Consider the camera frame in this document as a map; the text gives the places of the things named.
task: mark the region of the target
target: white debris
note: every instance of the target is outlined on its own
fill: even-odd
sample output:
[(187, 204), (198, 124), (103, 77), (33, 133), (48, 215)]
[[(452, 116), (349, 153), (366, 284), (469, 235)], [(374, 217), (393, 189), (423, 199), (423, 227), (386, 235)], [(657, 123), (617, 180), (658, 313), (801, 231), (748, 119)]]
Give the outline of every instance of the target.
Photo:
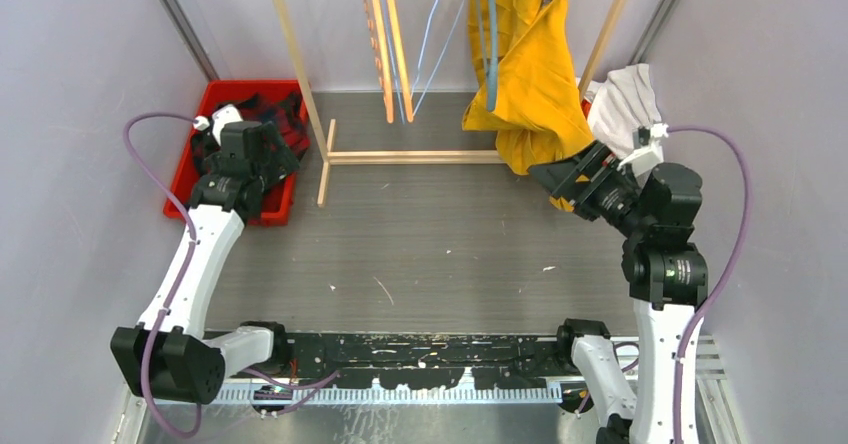
[(386, 295), (387, 295), (387, 296), (389, 296), (389, 301), (391, 301), (392, 305), (394, 306), (394, 305), (395, 305), (395, 300), (394, 300), (394, 299), (392, 299), (392, 295), (391, 295), (391, 294), (389, 294), (389, 290), (388, 290), (388, 289), (386, 289), (386, 286), (384, 286), (384, 285), (383, 285), (383, 283), (382, 283), (382, 282), (380, 282), (380, 280), (379, 280), (379, 279), (377, 279), (377, 277), (376, 277), (376, 276), (371, 276), (371, 277), (373, 277), (373, 278), (374, 278), (374, 280), (375, 280), (375, 281), (377, 281), (377, 284), (379, 284), (379, 285), (380, 285), (380, 287), (382, 287), (382, 288), (383, 288), (383, 292), (385, 292), (385, 293), (386, 293)]

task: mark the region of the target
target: gray metal floor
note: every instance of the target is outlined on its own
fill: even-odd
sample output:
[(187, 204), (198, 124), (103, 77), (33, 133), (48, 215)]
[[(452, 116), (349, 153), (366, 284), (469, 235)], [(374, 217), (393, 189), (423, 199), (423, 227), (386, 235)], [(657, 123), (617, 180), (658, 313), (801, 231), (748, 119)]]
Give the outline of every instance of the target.
[[(324, 126), (338, 120), (336, 150), (492, 149), (492, 134), (460, 128), (470, 99), (431, 94), (415, 124), (390, 125), (378, 94), (316, 96)], [(209, 328), (551, 333), (582, 317), (636, 334), (622, 238), (556, 210), (529, 177), (505, 165), (338, 166), (320, 209), (320, 173), (313, 146), (289, 225), (249, 228), (231, 252)]]
[[(194, 409), (167, 408), (174, 424), (189, 429)], [(242, 417), (246, 422), (239, 422)], [(252, 409), (209, 406), (204, 410), (200, 442), (393, 444), (593, 444), (598, 418), (580, 419), (553, 404), (306, 407), (260, 420)], [(177, 444), (147, 421), (139, 444)]]

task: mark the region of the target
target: wooden frame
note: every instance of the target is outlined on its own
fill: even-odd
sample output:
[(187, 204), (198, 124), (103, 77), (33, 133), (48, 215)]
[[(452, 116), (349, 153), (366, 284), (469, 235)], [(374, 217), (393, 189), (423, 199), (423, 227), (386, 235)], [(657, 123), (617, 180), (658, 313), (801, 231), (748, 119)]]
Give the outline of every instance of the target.
[[(324, 207), (327, 204), (327, 187), (330, 180), (330, 170), (332, 166), (352, 166), (352, 165), (392, 165), (392, 164), (503, 164), (497, 151), (335, 151), (336, 139), (336, 120), (330, 121), (329, 132), (325, 138), (324, 129), (321, 127), (321, 121), (318, 117), (318, 110), (315, 107), (315, 100), (312, 96), (312, 89), (309, 86), (309, 80), (306, 75), (306, 69), (303, 65), (303, 56), (300, 53), (297, 39), (294, 34), (294, 28), (289, 17), (288, 7), (285, 0), (272, 0), (274, 9), (277, 12), (277, 17), (280, 21), (280, 27), (283, 31), (286, 44), (289, 48), (289, 57), (294, 65), (295, 74), (298, 84), (300, 85), (301, 93), (303, 94), (303, 102), (306, 104), (306, 110), (309, 112), (309, 123), (312, 126), (312, 131), (315, 134), (315, 143), (318, 146), (318, 151), (321, 153), (321, 159), (324, 161), (324, 166), (321, 170), (321, 184), (318, 187), (318, 207)], [(615, 26), (621, 17), (622, 10), (627, 0), (613, 0), (607, 13), (604, 25), (595, 42), (595, 47), (586, 63), (586, 68), (580, 80), (580, 99), (586, 92), (589, 82), (594, 77), (595, 71), (598, 68), (600, 59), (606, 50), (607, 45), (615, 30)]]

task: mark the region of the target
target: yellow cloth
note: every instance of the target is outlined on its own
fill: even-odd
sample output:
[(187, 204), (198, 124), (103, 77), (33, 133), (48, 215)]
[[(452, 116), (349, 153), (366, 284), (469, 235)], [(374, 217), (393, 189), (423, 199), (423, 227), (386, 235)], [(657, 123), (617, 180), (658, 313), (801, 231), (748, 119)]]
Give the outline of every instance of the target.
[[(498, 131), (495, 147), (512, 172), (571, 157), (588, 146), (592, 132), (580, 108), (574, 65), (565, 40), (568, 0), (495, 0), (498, 22), (498, 101), (486, 110), (485, 69), (477, 27), (476, 0), (470, 0), (471, 61), (481, 88), (465, 111), (466, 131)], [(489, 55), (488, 1), (481, 0), (486, 55)], [(564, 200), (551, 200), (571, 211)]]

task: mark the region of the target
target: blue hanger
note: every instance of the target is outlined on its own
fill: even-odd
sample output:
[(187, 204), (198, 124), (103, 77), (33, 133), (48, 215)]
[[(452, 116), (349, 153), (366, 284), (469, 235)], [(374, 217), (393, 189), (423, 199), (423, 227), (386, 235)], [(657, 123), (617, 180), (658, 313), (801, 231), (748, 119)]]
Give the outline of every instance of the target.
[(486, 109), (489, 112), (495, 110), (498, 101), (498, 12), (495, 8), (495, 0), (489, 2), (489, 40), (491, 41), (491, 54), (486, 57), (486, 37), (483, 34), (483, 10), (477, 0), (477, 28), (480, 31), (480, 47), (483, 54), (483, 69), (486, 72)]
[[(416, 71), (415, 82), (412, 83), (412, 92), (415, 93), (416, 87), (418, 87), (418, 81), (421, 79), (421, 63), (424, 61), (424, 52), (427, 49), (427, 40), (430, 37), (430, 26), (433, 24), (433, 15), (436, 13), (436, 8), (439, 6), (439, 0), (433, 1), (433, 7), (430, 9), (430, 15), (427, 17), (427, 27), (424, 29), (424, 41), (421, 43), (421, 52), (418, 54), (418, 68)], [(439, 53), (439, 58), (436, 60), (436, 65), (433, 67), (433, 72), (430, 73), (430, 77), (427, 79), (427, 84), (424, 86), (424, 90), (421, 91), (421, 96), (418, 97), (418, 102), (415, 104), (414, 114), (418, 114), (418, 108), (421, 107), (421, 103), (424, 102), (424, 96), (427, 95), (427, 91), (430, 89), (430, 84), (433, 82), (433, 77), (435, 77), (436, 72), (439, 70), (439, 66), (442, 64), (442, 58), (445, 57), (445, 51), (448, 49), (448, 44), (450, 44), (451, 38), (453, 37), (453, 31), (456, 29), (456, 24), (459, 22), (459, 16), (462, 14), (462, 9), (465, 7), (465, 0), (462, 0), (462, 3), (459, 5), (459, 9), (456, 11), (456, 17), (453, 20), (453, 24), (451, 25), (451, 30), (448, 33), (448, 38), (445, 39), (445, 44), (442, 46), (442, 51)]]

